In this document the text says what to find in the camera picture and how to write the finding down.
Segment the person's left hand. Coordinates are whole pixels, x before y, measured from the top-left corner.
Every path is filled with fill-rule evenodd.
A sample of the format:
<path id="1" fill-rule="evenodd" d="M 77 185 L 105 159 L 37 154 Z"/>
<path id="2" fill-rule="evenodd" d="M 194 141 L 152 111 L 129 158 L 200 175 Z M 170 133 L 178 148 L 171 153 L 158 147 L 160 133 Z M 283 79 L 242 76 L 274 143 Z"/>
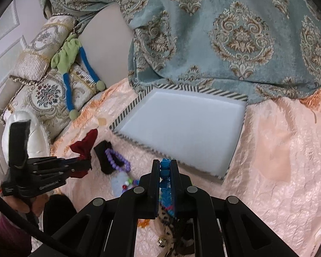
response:
<path id="1" fill-rule="evenodd" d="M 36 217 L 39 217 L 42 214 L 45 208 L 45 204 L 49 201 L 49 195 L 42 194 L 35 198 L 28 199 L 28 203 L 26 203 L 19 198 L 15 198 L 14 196 L 4 197 L 2 195 L 1 189 L 0 196 L 16 212 L 28 214 L 30 211 L 32 211 Z"/>

